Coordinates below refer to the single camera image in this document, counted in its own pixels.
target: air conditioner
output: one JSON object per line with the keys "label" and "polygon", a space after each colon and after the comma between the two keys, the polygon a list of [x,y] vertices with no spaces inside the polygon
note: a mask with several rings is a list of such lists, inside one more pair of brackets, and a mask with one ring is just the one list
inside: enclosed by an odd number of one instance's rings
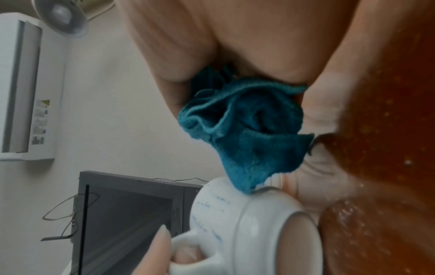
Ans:
{"label": "air conditioner", "polygon": [[0,160],[54,159],[68,39],[5,13],[0,49]]}

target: mug handle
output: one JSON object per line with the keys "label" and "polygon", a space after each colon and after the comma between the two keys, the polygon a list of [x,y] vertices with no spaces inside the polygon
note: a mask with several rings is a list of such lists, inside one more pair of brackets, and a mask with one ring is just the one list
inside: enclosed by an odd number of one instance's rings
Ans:
{"label": "mug handle", "polygon": [[[198,246],[198,235],[195,230],[172,238],[172,254],[182,245]],[[181,265],[174,262],[169,264],[169,275],[226,275],[222,257],[216,253],[205,260],[194,264]]]}

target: cloth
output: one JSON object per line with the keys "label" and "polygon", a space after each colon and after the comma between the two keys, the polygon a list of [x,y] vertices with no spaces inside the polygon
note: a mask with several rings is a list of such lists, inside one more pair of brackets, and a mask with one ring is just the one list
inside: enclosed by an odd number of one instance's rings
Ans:
{"label": "cloth", "polygon": [[229,66],[203,69],[191,81],[192,99],[178,122],[216,149],[233,185],[251,193],[271,175],[298,168],[314,135],[297,134],[304,114],[290,97],[306,86],[234,73]]}

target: mug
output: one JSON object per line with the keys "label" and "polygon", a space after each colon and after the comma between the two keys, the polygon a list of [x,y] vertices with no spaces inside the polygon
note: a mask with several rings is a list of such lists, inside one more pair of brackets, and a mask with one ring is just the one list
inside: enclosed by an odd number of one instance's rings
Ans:
{"label": "mug", "polygon": [[199,246],[205,260],[171,262],[170,275],[276,275],[281,230],[286,227],[285,274],[322,275],[319,231],[302,205],[276,188],[246,195],[227,178],[199,191],[190,212],[190,231],[172,239],[172,252]]}

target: black television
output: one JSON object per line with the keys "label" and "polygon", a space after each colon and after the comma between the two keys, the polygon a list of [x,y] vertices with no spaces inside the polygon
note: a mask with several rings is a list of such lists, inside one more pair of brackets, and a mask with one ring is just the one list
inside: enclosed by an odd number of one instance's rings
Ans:
{"label": "black television", "polygon": [[81,172],[74,198],[72,275],[130,275],[162,224],[189,230],[201,184]]}

